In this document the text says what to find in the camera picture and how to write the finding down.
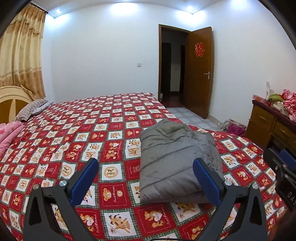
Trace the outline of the clothes pile on floor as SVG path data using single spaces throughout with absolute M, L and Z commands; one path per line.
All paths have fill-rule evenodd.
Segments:
M 226 133 L 230 133 L 233 135 L 237 135 L 240 137 L 244 137 L 245 133 L 246 133 L 246 126 L 234 121 L 234 120 L 226 120 L 224 121 L 224 123 L 222 123 L 221 126 L 221 131 L 222 132 L 226 132 Z

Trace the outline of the beige patterned curtain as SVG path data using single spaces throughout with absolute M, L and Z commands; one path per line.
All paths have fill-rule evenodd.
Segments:
M 46 96 L 41 65 L 46 15 L 28 4 L 1 37 L 1 87 L 21 87 L 32 99 Z

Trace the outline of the striped grey pillow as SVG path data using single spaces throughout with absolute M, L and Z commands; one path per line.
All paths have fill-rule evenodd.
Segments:
M 27 104 L 16 115 L 15 121 L 27 121 L 31 116 L 37 115 L 53 104 L 52 101 L 46 99 L 36 99 L 33 102 Z

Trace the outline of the cream wooden headboard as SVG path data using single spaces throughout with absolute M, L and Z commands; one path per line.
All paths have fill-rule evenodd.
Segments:
M 14 121 L 20 110 L 33 101 L 32 97 L 18 86 L 4 86 L 0 91 L 1 123 Z

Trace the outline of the red door decoration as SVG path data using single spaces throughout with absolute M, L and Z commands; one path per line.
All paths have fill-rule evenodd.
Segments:
M 205 49 L 203 47 L 203 43 L 196 43 L 195 45 L 195 55 L 197 57 L 202 57 L 204 55 Z

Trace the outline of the red patchwork bear quilt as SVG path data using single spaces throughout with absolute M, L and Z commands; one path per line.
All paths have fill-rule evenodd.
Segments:
M 90 158 L 98 175 L 76 211 L 97 240 L 194 240 L 215 208 L 140 203 L 140 132 L 162 119 L 178 122 L 151 93 L 52 104 L 30 118 L 1 156 L 1 218 L 17 240 L 29 193 L 68 180 Z

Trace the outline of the green cloth on dresser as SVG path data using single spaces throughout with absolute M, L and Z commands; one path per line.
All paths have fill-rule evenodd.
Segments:
M 269 102 L 283 102 L 284 99 L 279 94 L 272 94 L 268 97 L 267 101 L 269 101 Z

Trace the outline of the brown wooden door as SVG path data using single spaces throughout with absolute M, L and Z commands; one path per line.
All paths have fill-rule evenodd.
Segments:
M 195 55 L 196 43 L 203 43 L 202 57 Z M 185 43 L 185 107 L 206 119 L 209 114 L 214 63 L 213 33 L 211 27 L 189 32 Z

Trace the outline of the pink folded blanket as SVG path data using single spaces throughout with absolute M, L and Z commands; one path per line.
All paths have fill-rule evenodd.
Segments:
M 13 142 L 13 139 L 20 134 L 24 125 L 20 121 L 1 123 L 0 125 L 0 157 L 2 158 Z

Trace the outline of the brown wooden dresser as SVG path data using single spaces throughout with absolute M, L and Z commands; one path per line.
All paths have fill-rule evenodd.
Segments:
M 245 137 L 263 150 L 287 150 L 295 156 L 295 122 L 259 101 L 252 101 L 253 108 Z

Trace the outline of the grey padded jacket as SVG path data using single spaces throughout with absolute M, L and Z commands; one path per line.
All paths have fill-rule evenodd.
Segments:
M 194 171 L 201 158 L 220 177 L 222 159 L 210 133 L 162 120 L 140 133 L 140 202 L 208 203 Z

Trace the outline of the red white cloth on dresser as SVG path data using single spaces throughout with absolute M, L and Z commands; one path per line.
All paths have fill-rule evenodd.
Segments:
M 283 99 L 282 114 L 287 116 L 291 121 L 296 121 L 296 93 L 290 92 L 288 89 L 284 89 L 280 95 Z

